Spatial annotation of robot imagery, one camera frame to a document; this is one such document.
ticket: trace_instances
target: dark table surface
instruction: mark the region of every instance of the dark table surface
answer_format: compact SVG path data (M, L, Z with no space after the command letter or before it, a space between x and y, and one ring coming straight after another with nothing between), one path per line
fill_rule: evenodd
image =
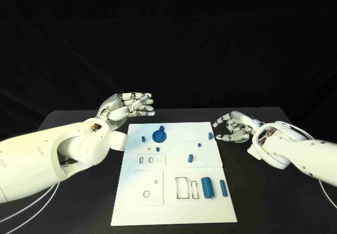
M120 131L127 133L131 123L213 123L233 110L255 116L264 122L289 122L278 107L164 109L156 110L153 117L130 118ZM96 111L55 111L39 129L82 122L95 114ZM223 124L215 128L215 135L225 133L228 130ZM337 233L337 210L323 194L318 181L292 165L279 170L256 160L246 152L249 145L251 141L242 144L217 141L238 223L111 227L122 162L122 152L111 150L96 166L60 182L45 210L13 233ZM337 199L337 188L327 184L324 187L331 199ZM0 220L27 206L43 193L45 191L0 204ZM49 197L46 195L29 210L0 223L0 234L32 217Z

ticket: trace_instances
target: white board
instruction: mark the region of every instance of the white board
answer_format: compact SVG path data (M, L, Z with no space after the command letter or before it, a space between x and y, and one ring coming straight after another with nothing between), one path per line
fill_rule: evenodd
M160 126L166 128L167 139L163 143L156 143L151 135ZM220 159L216 141L207 138L209 133L213 133L210 122L130 125L112 226L238 222L229 187L228 197L222 195L219 181L223 179L226 183L222 168L225 162ZM194 154L192 163L187 162L190 152ZM151 157L153 163L157 163L140 163L140 157L143 160ZM189 198L184 199L177 199L177 177L187 178ZM203 177L212 179L213 198L203 197ZM150 195L144 197L143 193L147 190Z

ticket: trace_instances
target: robotic hand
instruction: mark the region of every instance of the robotic hand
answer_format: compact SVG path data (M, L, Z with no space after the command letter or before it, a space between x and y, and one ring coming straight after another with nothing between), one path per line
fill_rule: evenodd
M298 127L277 121L264 123L239 111L222 116L213 127L226 121L230 135L217 135L216 139L245 142L252 136L248 153L271 166L284 169L289 163L302 173L337 186L337 145L315 140Z
M96 165L109 148L124 151L128 136L115 131L127 117L153 116L151 94L112 95L96 117L0 142L0 203L26 197ZM66 157L59 163L58 154Z

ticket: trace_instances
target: black backdrop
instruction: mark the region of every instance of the black backdrop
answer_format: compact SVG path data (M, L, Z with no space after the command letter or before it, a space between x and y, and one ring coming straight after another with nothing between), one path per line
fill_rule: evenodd
M0 139L53 110L151 92L156 108L279 106L337 141L334 14L205 4L1 1Z

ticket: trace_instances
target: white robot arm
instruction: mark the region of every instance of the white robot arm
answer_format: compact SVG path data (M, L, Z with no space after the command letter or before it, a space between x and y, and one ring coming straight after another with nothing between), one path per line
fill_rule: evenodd
M115 131L127 117L153 116L151 94L112 95L96 117L0 142L0 203L26 197L96 165L109 148L124 150L128 136ZM66 157L59 163L58 154Z
M248 153L256 159L279 169L292 163L308 176L337 186L337 144L315 140L291 124L265 124L238 111L222 116L213 127L225 121L232 134L217 135L216 139L239 143L252 135Z

